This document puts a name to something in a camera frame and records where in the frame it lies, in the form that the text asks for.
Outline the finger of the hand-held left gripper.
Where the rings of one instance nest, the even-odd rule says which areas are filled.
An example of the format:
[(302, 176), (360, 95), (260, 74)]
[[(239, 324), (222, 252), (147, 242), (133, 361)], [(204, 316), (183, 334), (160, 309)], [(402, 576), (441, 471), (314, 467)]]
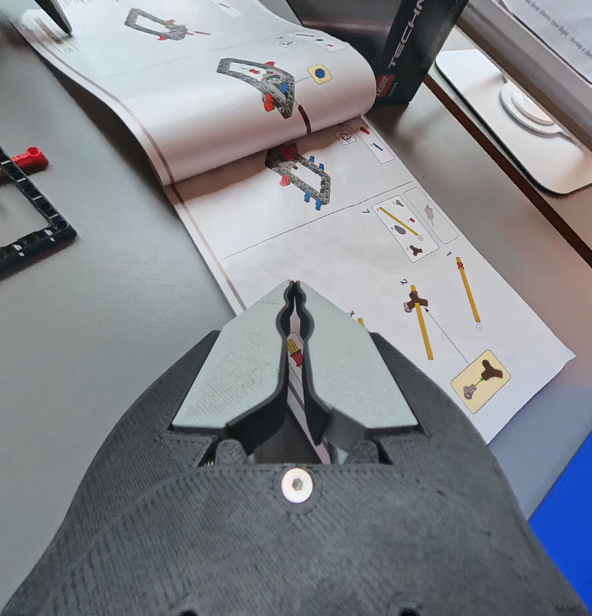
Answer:
[(67, 35), (72, 34), (72, 26), (66, 17), (59, 1), (36, 0), (37, 5), (49, 15), (61, 30)]

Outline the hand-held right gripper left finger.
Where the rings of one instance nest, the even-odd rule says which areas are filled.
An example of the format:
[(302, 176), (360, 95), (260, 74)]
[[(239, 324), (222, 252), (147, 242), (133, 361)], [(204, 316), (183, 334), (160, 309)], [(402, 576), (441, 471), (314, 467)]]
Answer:
[(282, 427), (294, 286), (282, 282), (222, 328), (171, 422), (176, 432), (232, 439), (250, 455)]

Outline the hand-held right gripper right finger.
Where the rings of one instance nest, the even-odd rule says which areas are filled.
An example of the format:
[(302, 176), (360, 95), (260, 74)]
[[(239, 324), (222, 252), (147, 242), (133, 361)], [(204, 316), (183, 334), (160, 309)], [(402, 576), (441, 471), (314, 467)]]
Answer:
[(307, 283), (294, 283), (294, 303), (303, 341), (303, 410), (313, 443), (344, 451), (344, 463), (364, 464), (370, 457), (376, 465), (397, 465), (394, 440), (418, 434), (410, 362)]

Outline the black lego frame assembly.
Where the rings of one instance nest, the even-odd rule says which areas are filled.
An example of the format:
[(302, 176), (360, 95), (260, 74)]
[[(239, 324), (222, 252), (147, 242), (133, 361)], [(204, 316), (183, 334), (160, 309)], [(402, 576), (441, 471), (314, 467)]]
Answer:
[(76, 229), (29, 177), (29, 173), (43, 171), (48, 165), (48, 158), (38, 147), (29, 147), (12, 157), (0, 144), (0, 179), (12, 184), (46, 221), (45, 227), (0, 246), (0, 280), (71, 243), (77, 236)]

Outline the lego instruction booklet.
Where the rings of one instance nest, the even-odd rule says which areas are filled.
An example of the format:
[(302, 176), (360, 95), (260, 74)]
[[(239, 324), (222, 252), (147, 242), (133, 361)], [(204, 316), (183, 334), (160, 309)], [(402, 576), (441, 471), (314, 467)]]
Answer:
[(364, 113), (367, 61), (259, 1), (64, 1), (18, 29), (145, 150), (235, 313), (286, 279), (381, 334), (486, 442), (576, 355)]

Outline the lego set box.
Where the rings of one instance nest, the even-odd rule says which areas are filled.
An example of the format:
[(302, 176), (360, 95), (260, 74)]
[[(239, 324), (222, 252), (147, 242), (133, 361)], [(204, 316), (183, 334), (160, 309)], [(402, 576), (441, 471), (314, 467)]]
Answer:
[(408, 104), (468, 1), (400, 1), (373, 65), (375, 107)]

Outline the blue plastic bin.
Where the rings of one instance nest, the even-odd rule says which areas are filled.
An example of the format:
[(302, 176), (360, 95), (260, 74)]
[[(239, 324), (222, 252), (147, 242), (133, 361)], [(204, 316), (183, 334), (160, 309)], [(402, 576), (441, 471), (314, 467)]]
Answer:
[(530, 525), (592, 613), (592, 431), (531, 515)]

